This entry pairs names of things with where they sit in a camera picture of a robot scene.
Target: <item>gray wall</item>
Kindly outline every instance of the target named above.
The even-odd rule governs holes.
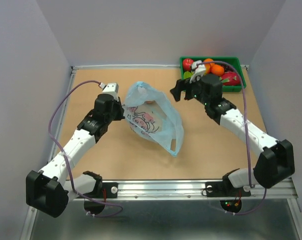
[[[285,0],[37,0],[72,66],[178,64],[235,55],[249,64]]]
[[[48,121],[69,69],[35,0],[0,1],[0,240],[20,237],[25,178],[48,159]]]
[[[285,2],[249,75],[268,132],[293,143],[302,209],[302,0]]]

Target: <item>green crate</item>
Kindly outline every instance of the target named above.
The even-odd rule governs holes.
[[[243,81],[244,88],[247,87],[246,80],[243,76],[239,59],[235,56],[182,56],[182,57],[180,57],[181,79],[183,79],[183,74],[184,74],[184,70],[182,67],[182,62],[184,59],[192,59],[193,61],[198,61],[198,60],[204,61],[205,59],[212,59],[213,61],[223,61],[228,64],[231,64],[237,70],[237,72],[240,74],[242,81]],[[241,89],[242,89],[241,85],[223,86],[223,88],[222,88],[223,92],[240,92]]]

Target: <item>wooden table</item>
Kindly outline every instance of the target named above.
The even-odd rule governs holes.
[[[246,70],[246,100],[248,119],[265,131],[265,126]],[[105,180],[161,180],[161,179],[220,179],[224,174],[247,166],[245,144],[233,133],[217,125],[196,100],[175,102],[170,89],[179,79],[179,69],[80,69],[73,85],[87,80],[119,84],[119,96],[124,102],[129,87],[137,82],[149,83],[167,94],[180,113],[184,141],[177,157],[160,145],[134,133],[125,121],[112,122],[108,132],[91,148],[73,169],[74,176],[84,171],[100,174]],[[95,83],[78,88],[70,97],[60,142],[65,145],[77,125],[94,106],[101,89]],[[225,93],[226,99],[243,112],[241,92]],[[251,152],[252,165],[257,157]]]

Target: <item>translucent bag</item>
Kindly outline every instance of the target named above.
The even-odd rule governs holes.
[[[124,116],[131,129],[144,139],[160,144],[176,157],[183,143],[184,129],[180,114],[164,92],[139,81],[124,100]]]

